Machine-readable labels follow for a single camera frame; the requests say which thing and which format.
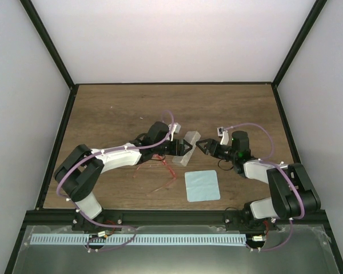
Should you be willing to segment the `red transparent sunglasses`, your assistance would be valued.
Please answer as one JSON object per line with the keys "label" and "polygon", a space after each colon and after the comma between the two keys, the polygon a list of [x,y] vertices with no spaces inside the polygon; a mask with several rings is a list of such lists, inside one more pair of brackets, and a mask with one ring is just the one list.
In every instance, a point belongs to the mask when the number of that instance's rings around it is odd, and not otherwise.
{"label": "red transparent sunglasses", "polygon": [[132,179],[146,187],[147,196],[168,191],[177,181],[177,173],[163,156],[153,155],[151,160],[135,169]]}

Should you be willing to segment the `light blue cleaning cloth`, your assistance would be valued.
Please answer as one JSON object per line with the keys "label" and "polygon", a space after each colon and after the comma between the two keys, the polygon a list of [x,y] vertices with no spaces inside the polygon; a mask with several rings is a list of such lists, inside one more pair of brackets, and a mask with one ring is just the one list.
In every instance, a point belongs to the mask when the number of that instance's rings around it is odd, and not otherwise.
{"label": "light blue cleaning cloth", "polygon": [[190,203],[215,201],[221,198],[215,170],[186,172],[185,187],[187,201]]}

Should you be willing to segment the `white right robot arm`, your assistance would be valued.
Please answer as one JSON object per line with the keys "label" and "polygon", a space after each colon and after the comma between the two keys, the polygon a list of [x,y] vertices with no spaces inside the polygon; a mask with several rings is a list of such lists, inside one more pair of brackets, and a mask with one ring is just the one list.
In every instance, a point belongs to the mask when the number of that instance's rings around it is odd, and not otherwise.
{"label": "white right robot arm", "polygon": [[246,203],[243,225],[257,229],[263,219],[302,219],[321,209],[321,201],[313,183],[301,163],[274,164],[252,155],[250,140],[245,131],[224,131],[222,140],[200,140],[196,146],[206,155],[232,163],[232,169],[245,179],[258,180],[269,186],[270,197]]}

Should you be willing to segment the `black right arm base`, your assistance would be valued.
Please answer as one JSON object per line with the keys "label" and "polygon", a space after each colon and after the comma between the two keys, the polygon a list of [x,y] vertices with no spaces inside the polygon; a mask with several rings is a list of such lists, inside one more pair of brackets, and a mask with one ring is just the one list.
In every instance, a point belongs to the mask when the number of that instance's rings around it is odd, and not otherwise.
{"label": "black right arm base", "polygon": [[268,218],[255,219],[250,205],[247,202],[241,209],[227,207],[223,212],[222,220],[227,227],[236,228],[239,231],[268,231],[274,227]]}

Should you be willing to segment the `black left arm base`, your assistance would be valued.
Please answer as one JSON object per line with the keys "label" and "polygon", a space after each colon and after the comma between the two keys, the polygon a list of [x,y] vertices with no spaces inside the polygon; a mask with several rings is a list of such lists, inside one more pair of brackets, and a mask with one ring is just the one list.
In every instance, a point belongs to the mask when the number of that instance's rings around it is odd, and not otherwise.
{"label": "black left arm base", "polygon": [[80,212],[75,213],[73,230],[84,232],[99,232],[104,230],[120,230],[123,226],[123,210],[104,209],[92,221],[87,220]]}

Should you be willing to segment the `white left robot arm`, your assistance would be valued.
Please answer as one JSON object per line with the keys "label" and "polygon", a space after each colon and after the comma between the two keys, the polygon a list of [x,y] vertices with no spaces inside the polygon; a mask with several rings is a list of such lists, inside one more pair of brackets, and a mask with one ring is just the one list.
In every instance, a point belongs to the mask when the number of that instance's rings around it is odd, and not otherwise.
{"label": "white left robot arm", "polygon": [[185,156],[192,150],[191,141],[175,139],[179,124],[155,122],[146,133],[139,134],[123,146],[90,149],[81,144],[71,152],[54,172],[58,186],[76,209],[86,215],[90,229],[100,230],[105,224],[103,208],[93,194],[93,188],[104,172],[125,166],[137,166],[153,156]]}

